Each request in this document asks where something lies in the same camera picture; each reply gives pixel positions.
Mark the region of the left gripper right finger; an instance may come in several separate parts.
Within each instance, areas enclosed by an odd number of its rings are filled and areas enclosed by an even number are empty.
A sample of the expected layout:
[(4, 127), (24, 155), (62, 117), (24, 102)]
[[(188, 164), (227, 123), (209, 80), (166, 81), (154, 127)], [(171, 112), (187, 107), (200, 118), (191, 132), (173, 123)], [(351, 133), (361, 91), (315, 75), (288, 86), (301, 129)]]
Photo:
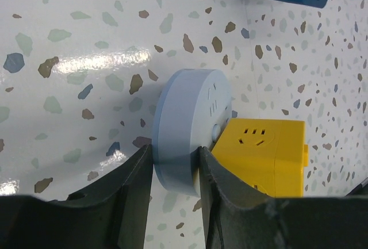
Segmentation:
[(206, 248), (366, 248), (367, 183), (344, 197), (272, 198), (198, 149)]

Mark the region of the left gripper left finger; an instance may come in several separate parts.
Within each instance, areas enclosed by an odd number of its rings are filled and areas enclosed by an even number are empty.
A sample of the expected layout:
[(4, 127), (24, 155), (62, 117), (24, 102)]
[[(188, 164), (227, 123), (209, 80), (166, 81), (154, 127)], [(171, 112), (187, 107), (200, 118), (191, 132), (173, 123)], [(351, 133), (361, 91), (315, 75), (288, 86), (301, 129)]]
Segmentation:
[(152, 147), (65, 201), (1, 197), (1, 248), (143, 248)]

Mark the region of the yellow cube socket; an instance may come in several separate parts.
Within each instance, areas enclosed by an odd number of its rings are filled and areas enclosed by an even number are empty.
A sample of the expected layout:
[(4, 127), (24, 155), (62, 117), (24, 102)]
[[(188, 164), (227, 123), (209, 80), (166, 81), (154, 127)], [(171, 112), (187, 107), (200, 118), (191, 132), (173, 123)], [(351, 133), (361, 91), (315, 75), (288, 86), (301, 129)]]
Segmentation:
[(308, 165), (304, 121), (232, 118), (219, 130), (214, 123), (192, 124), (199, 146), (253, 189), (270, 197), (303, 197)]

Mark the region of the light blue round socket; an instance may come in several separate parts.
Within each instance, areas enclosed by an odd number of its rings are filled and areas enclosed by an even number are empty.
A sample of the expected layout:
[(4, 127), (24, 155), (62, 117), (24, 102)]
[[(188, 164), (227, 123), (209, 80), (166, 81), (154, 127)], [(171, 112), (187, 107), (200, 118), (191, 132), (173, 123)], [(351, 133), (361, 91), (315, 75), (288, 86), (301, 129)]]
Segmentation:
[(164, 86), (152, 126), (158, 180), (200, 196), (198, 148), (212, 149), (232, 117), (231, 86), (220, 70), (182, 69)]

